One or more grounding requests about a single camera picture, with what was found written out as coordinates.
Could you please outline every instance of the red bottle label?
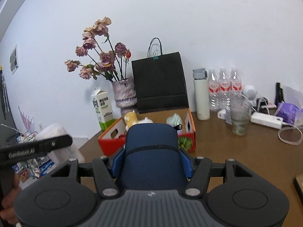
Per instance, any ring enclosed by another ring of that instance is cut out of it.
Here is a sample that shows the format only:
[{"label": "red bottle label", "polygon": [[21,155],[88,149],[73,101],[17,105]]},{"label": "red bottle label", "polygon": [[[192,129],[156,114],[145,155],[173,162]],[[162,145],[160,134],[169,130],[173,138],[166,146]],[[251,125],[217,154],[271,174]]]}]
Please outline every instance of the red bottle label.
[{"label": "red bottle label", "polygon": [[209,84],[209,92],[210,93],[218,93],[219,92],[219,88],[220,88],[219,83]]},{"label": "red bottle label", "polygon": [[232,83],[232,90],[242,90],[241,82],[233,82]]},{"label": "red bottle label", "polygon": [[220,91],[230,91],[230,83],[222,82],[220,85]]}]

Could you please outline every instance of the cable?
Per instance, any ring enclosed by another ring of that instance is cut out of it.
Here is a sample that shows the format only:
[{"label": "cable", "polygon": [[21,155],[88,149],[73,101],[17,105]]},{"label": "cable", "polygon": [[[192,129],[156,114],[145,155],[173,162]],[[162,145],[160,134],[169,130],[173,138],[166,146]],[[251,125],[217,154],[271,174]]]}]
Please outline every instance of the cable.
[{"label": "cable", "polygon": [[[250,103],[250,102],[249,102],[249,99],[248,99],[245,95],[240,94],[240,93],[238,93],[238,95],[241,95],[241,96],[245,97],[245,98],[248,100],[248,103]],[[260,109],[261,99],[259,99],[259,103],[258,103],[258,108],[257,108],[257,110]],[[284,105],[284,102],[282,102],[282,103],[279,105],[278,109],[277,109],[276,112],[274,113],[274,116],[276,116],[276,115],[278,114],[278,112],[281,110],[281,108],[283,107],[283,105]],[[267,111],[268,111],[268,115],[271,115],[270,112],[269,112],[269,108],[268,108],[267,103],[266,103],[266,108],[267,108]],[[301,131],[300,129],[303,129],[303,126],[297,127],[297,126],[294,126],[294,125],[292,125],[292,124],[285,123],[285,122],[282,122],[282,125],[288,125],[288,126],[290,126],[290,127],[283,127],[283,128],[281,128],[281,129],[278,130],[278,137],[279,137],[279,139],[280,139],[282,142],[287,143],[287,144],[290,144],[290,145],[300,145],[300,144],[302,143],[302,141],[303,141],[303,133],[302,133],[302,131]],[[285,130],[292,130],[292,129],[297,129],[297,130],[301,133],[301,137],[300,137],[300,139],[299,139],[297,142],[291,142],[291,141],[287,141],[287,140],[284,140],[284,139],[281,138],[281,133],[282,133],[283,131],[285,131]]]},{"label": "cable", "polygon": [[281,104],[279,105],[279,107],[277,108],[277,110],[274,113],[274,116],[277,116],[277,114],[279,113],[279,111],[281,110],[281,108],[283,107],[285,102],[281,102]]},{"label": "cable", "polygon": [[[289,126],[291,126],[291,127],[284,127],[284,128],[279,129],[279,130],[278,130],[278,137],[279,137],[279,139],[280,139],[282,142],[285,142],[285,143],[290,144],[290,145],[300,145],[301,142],[303,141],[303,133],[302,133],[302,131],[301,131],[300,129],[303,129],[303,126],[297,127],[297,126],[294,126],[294,125],[292,125],[292,124],[285,123],[285,122],[282,122],[282,124],[283,124],[283,125],[289,125]],[[282,133],[283,131],[285,131],[285,130],[292,130],[292,129],[297,129],[297,130],[301,133],[301,137],[300,137],[300,139],[299,139],[297,142],[290,142],[290,141],[287,141],[287,140],[284,140],[284,139],[281,138],[280,135],[281,135],[281,133]]]},{"label": "cable", "polygon": [[257,113],[260,111],[260,106],[261,106],[262,100],[264,100],[265,105],[266,105],[266,109],[267,109],[267,112],[268,112],[268,115],[270,115],[269,108],[268,108],[268,105],[267,105],[266,100],[265,100],[264,97],[259,98]]}]

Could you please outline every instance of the circular pad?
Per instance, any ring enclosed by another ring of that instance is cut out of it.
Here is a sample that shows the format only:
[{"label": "circular pad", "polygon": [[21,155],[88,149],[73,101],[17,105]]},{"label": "circular pad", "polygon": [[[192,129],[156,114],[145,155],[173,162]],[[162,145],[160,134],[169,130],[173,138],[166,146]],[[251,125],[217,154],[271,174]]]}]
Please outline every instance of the circular pad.
[{"label": "circular pad", "polygon": [[84,185],[70,178],[48,177],[23,190],[14,209],[26,226],[67,227],[88,218],[96,204],[94,193]]},{"label": "circular pad", "polygon": [[289,210],[286,195],[255,177],[237,177],[214,188],[207,205],[222,223],[235,227],[280,226]]},{"label": "circular pad", "polygon": [[239,190],[234,193],[232,199],[239,207],[252,210],[265,206],[268,201],[265,194],[253,189]]},{"label": "circular pad", "polygon": [[44,210],[61,209],[70,201],[70,194],[59,189],[45,190],[36,196],[36,205]]}]

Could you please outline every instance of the red box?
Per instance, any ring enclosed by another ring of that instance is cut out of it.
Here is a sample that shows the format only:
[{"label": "red box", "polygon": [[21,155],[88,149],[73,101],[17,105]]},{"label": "red box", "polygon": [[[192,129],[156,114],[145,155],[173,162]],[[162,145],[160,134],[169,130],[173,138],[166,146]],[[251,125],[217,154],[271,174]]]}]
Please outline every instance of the red box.
[{"label": "red box", "polygon": [[[180,115],[183,123],[182,134],[179,136],[189,137],[192,141],[192,147],[188,151],[195,151],[196,129],[194,127],[194,121],[189,108],[142,113],[137,116],[139,120],[148,117],[154,123],[166,123],[166,119],[174,113]],[[119,148],[122,148],[125,144],[125,134],[125,124],[120,117],[98,137],[98,142],[104,155],[112,156]]]}]

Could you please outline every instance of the dried rose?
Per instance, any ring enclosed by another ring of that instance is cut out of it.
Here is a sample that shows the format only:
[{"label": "dried rose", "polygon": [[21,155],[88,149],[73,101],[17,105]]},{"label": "dried rose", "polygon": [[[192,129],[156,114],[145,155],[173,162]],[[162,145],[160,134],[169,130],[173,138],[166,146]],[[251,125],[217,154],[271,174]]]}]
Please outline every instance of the dried rose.
[{"label": "dried rose", "polygon": [[123,43],[117,43],[115,46],[115,53],[117,54],[118,58],[122,58],[126,55],[126,46]]},{"label": "dried rose", "polygon": [[86,27],[83,31],[92,33],[93,28],[92,27]]},{"label": "dried rose", "polygon": [[92,28],[93,28],[93,33],[98,36],[102,36],[102,35],[107,36],[109,33],[109,29],[107,28],[107,26],[103,24],[95,24],[93,25]]},{"label": "dried rose", "polygon": [[79,76],[83,79],[90,79],[93,76],[93,69],[83,66],[80,70]]},{"label": "dried rose", "polygon": [[87,49],[83,48],[83,47],[76,47],[76,55],[81,57],[81,56],[86,56],[87,55]]},{"label": "dried rose", "polygon": [[100,20],[100,19],[97,20],[97,21],[95,22],[95,25],[100,25],[100,24],[102,24],[102,25],[104,25],[104,26],[109,26],[111,23],[112,23],[112,21],[111,21],[110,18],[104,17],[104,19],[102,19],[102,20]]},{"label": "dried rose", "polygon": [[102,65],[114,64],[115,62],[115,53],[114,51],[109,51],[108,53],[102,52],[99,54]]},{"label": "dried rose", "polygon": [[85,32],[82,33],[82,37],[83,37],[83,40],[86,40],[90,37],[94,38],[94,34],[88,32],[88,31],[85,31]]},{"label": "dried rose", "polygon": [[116,69],[113,64],[103,65],[102,63],[98,63],[95,67],[99,72],[114,71]]},{"label": "dried rose", "polygon": [[67,60],[65,63],[65,65],[67,66],[67,70],[69,72],[73,72],[75,71],[75,69],[78,67],[78,64],[80,64],[80,62],[78,63],[79,61],[73,61],[73,60]]},{"label": "dried rose", "polygon": [[90,37],[84,41],[82,47],[87,50],[91,50],[96,47],[96,41]]},{"label": "dried rose", "polygon": [[125,58],[128,60],[130,57],[131,57],[131,52],[129,50],[127,50]]}]

